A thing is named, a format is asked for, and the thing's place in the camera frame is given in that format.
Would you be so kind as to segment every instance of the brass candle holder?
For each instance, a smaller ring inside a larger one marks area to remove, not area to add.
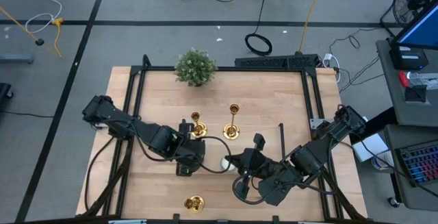
[[[203,211],[204,199],[199,196],[193,196],[185,200],[184,207],[193,213],[199,213]]]
[[[239,105],[231,104],[230,111],[233,116],[231,118],[231,124],[225,125],[224,127],[224,137],[229,140],[235,140],[240,133],[239,127],[234,124],[234,116],[239,112]]]
[[[207,135],[207,126],[199,121],[199,115],[198,112],[194,112],[192,115],[192,120],[195,122],[195,126],[192,132],[192,136],[195,138],[200,138],[202,136]]]

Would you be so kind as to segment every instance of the green plant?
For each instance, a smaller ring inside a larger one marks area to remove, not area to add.
[[[189,86],[201,86],[210,82],[217,69],[215,61],[208,57],[206,51],[192,48],[179,56],[175,75],[178,76],[177,81],[187,82]]]

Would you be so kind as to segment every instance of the gray desk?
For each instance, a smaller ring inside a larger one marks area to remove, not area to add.
[[[384,133],[393,155],[394,166],[403,173],[404,171],[395,153],[396,149],[438,139],[438,128],[430,127],[387,125],[384,128]],[[438,211],[438,198],[421,188],[412,187],[407,179],[397,173],[394,173],[391,178],[396,180],[396,184],[393,185],[397,201],[403,202],[406,207],[414,210]],[[425,187],[433,192],[438,192],[437,183],[427,184]]]
[[[427,103],[406,102],[404,100],[404,87],[398,80],[399,70],[394,68],[389,54],[391,47],[388,41],[379,40],[376,42],[376,46],[393,106],[369,120],[361,137],[371,136],[381,131],[388,124],[438,127],[438,90],[427,91]],[[419,72],[438,73],[438,51],[425,50],[425,53],[429,65]]]

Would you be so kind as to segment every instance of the wooden tabletop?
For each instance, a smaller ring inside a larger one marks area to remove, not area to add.
[[[106,95],[120,109],[125,100],[129,72],[130,67],[114,67],[108,84]],[[317,69],[317,73],[324,113],[326,118],[332,118],[337,104],[341,103],[334,71]],[[313,113],[318,117],[310,77],[308,82]],[[147,71],[140,116],[146,123],[169,125],[178,130],[181,119],[190,122],[191,113],[199,112],[200,121],[207,125],[208,135],[224,138],[222,130],[231,122],[229,106],[232,103],[240,106],[235,116],[240,136],[237,140],[225,140],[232,154],[253,147],[253,137],[257,132],[266,140],[263,154],[273,160],[280,160],[279,123],[283,123],[285,128],[286,153],[310,140],[300,73],[220,71],[208,85],[188,87],[185,83],[175,82],[172,71]],[[90,159],[108,140],[106,129],[96,133]],[[216,140],[207,139],[205,142],[204,165],[220,171],[220,159],[227,154],[226,149]],[[90,175],[89,203],[100,195],[107,184],[114,145],[115,142],[94,163]],[[333,150],[333,160],[339,187],[358,212],[367,216],[351,149],[337,146]],[[232,193],[231,185],[238,176],[237,171],[215,175],[199,169],[191,177],[177,177],[175,167],[175,161],[150,161],[135,142],[122,217],[171,219],[173,214],[180,214],[181,219],[269,221],[273,215],[278,215],[282,221],[323,221],[320,195],[313,190],[292,188],[277,207],[266,203],[250,206],[236,199]],[[113,194],[111,212],[115,209],[118,187]],[[199,195],[205,200],[205,208],[201,213],[191,213],[183,206],[184,201],[193,195]],[[82,190],[78,214],[85,212],[83,198]],[[251,189],[248,200],[255,201],[258,198],[258,192]],[[331,208],[331,212],[335,216],[334,208]]]

